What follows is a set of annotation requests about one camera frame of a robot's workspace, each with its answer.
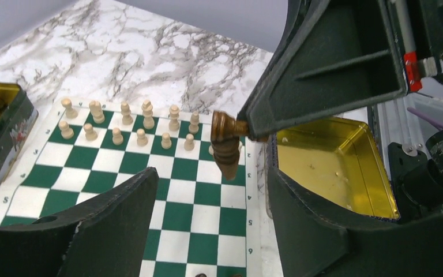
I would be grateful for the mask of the dark knight chess piece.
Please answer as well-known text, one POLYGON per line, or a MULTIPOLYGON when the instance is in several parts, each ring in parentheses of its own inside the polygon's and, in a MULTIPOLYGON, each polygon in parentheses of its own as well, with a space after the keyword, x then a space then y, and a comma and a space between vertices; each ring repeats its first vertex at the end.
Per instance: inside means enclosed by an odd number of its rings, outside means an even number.
POLYGON ((236 120, 224 111, 214 111, 211 123, 213 157, 223 177, 229 181, 236 177, 240 158, 241 136, 249 135, 246 121, 236 120))

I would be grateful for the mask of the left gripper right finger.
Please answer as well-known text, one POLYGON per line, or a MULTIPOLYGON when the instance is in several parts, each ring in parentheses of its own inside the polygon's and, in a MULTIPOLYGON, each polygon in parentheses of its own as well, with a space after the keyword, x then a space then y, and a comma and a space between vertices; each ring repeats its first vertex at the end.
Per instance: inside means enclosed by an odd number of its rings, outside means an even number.
POLYGON ((399 225, 351 212, 276 168, 267 183, 284 276, 443 276, 443 214, 399 225))

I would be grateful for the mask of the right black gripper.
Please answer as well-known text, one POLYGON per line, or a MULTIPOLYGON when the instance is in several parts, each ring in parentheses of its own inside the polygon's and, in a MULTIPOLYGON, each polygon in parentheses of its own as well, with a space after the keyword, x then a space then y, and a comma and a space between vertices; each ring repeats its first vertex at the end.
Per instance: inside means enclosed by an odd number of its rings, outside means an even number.
POLYGON ((256 140, 418 92, 428 77, 443 85, 443 1, 289 1, 238 119, 256 140))

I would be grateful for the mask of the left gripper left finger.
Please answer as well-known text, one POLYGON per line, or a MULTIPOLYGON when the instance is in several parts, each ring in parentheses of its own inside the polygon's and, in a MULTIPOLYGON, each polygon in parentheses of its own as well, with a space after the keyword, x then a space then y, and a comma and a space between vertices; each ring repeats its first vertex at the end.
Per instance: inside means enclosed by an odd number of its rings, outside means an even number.
POLYGON ((148 167, 62 212, 0 227, 0 276, 138 276, 158 184, 148 167))

